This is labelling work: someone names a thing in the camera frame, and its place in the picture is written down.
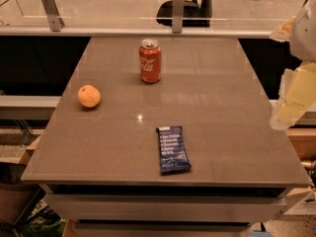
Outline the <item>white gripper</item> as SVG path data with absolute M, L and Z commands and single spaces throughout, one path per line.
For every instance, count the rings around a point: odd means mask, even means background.
M 295 70 L 285 69 L 281 76 L 270 126 L 286 130 L 316 102 L 316 0 L 308 0 L 295 18 L 291 17 L 271 32 L 270 39 L 290 40 L 291 54 L 311 61 L 302 62 Z

